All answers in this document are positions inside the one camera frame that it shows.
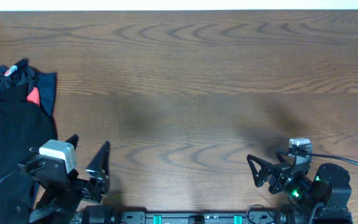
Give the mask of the black t-shirt with white logo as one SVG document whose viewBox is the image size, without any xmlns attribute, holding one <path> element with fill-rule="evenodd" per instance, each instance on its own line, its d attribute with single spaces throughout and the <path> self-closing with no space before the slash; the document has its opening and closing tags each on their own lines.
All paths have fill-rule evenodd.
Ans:
<svg viewBox="0 0 358 224">
<path fill-rule="evenodd" d="M 0 93 L 0 179 L 17 169 L 32 147 L 40 147 L 57 138 L 52 117 L 41 107 L 27 102 L 26 87 L 14 87 Z M 39 185 L 20 177 L 16 190 L 34 206 Z"/>
</svg>

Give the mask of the black patterned garment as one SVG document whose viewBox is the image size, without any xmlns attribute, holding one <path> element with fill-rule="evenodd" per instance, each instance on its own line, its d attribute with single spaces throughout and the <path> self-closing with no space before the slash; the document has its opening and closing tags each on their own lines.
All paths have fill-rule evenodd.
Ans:
<svg viewBox="0 0 358 224">
<path fill-rule="evenodd" d="M 39 73 L 23 58 L 10 67 L 0 66 L 0 93 L 14 87 L 26 87 L 29 94 L 39 81 Z"/>
</svg>

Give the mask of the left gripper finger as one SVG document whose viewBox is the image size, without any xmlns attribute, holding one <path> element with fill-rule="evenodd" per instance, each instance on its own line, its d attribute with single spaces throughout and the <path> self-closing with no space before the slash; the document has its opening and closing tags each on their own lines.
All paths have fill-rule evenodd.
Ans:
<svg viewBox="0 0 358 224">
<path fill-rule="evenodd" d="M 110 153 L 110 142 L 106 141 L 102 146 L 92 161 L 86 168 L 87 173 L 89 173 L 91 179 L 95 180 L 97 183 L 103 187 L 109 187 L 109 153 Z"/>
<path fill-rule="evenodd" d="M 79 136 L 77 134 L 74 134 L 70 138 L 68 138 L 65 142 L 70 143 L 73 146 L 74 150 L 76 150 L 78 141 L 79 141 Z"/>
</svg>

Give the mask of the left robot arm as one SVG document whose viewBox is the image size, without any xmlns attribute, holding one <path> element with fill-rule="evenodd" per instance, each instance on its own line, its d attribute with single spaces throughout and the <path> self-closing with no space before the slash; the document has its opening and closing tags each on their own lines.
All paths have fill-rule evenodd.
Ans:
<svg viewBox="0 0 358 224">
<path fill-rule="evenodd" d="M 78 177 L 76 147 L 79 137 L 51 139 L 0 179 L 0 223 L 70 223 L 82 201 L 100 203 L 109 192 L 109 153 L 106 141 L 86 168 L 89 179 Z M 20 177 L 41 185 L 45 192 L 32 208 L 16 190 Z"/>
</svg>

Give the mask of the red garment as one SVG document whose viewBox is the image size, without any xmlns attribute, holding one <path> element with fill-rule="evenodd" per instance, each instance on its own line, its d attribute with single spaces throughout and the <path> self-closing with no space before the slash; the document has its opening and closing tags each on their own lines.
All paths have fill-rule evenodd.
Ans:
<svg viewBox="0 0 358 224">
<path fill-rule="evenodd" d="M 27 102 L 40 106 L 40 93 L 37 87 L 34 87 L 32 91 L 28 94 Z"/>
</svg>

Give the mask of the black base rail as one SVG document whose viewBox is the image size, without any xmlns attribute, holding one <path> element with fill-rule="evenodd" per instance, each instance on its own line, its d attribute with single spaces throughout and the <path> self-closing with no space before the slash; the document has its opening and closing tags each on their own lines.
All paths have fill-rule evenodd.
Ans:
<svg viewBox="0 0 358 224">
<path fill-rule="evenodd" d="M 88 206 L 76 212 L 70 224 L 253 224 L 279 223 L 276 209 L 253 205 L 244 211 L 161 212 L 125 210 L 110 205 Z"/>
</svg>

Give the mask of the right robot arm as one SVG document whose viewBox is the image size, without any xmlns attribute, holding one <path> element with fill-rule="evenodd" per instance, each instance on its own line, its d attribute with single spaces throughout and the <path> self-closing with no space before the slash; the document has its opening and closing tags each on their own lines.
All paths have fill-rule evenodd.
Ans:
<svg viewBox="0 0 358 224">
<path fill-rule="evenodd" d="M 352 223 L 347 207 L 352 189 L 350 175 L 343 167 L 325 163 L 319 166 L 315 177 L 310 179 L 312 155 L 307 150 L 291 149 L 287 155 L 293 163 L 285 161 L 283 152 L 276 152 L 279 164 L 272 164 L 249 154 L 247 161 L 256 187 L 268 182 L 271 194 L 284 192 L 289 205 L 270 213 L 274 223 Z"/>
</svg>

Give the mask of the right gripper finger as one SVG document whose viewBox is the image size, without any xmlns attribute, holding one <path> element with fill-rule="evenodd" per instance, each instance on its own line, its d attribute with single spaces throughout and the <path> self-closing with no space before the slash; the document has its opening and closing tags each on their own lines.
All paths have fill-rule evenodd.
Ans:
<svg viewBox="0 0 358 224">
<path fill-rule="evenodd" d="M 284 157 L 288 157 L 288 152 L 283 150 L 276 150 L 275 155 L 281 163 L 288 162 Z"/>
<path fill-rule="evenodd" d="M 262 187 L 272 174 L 273 164 L 251 154 L 247 155 L 247 161 L 255 186 L 257 188 Z"/>
</svg>

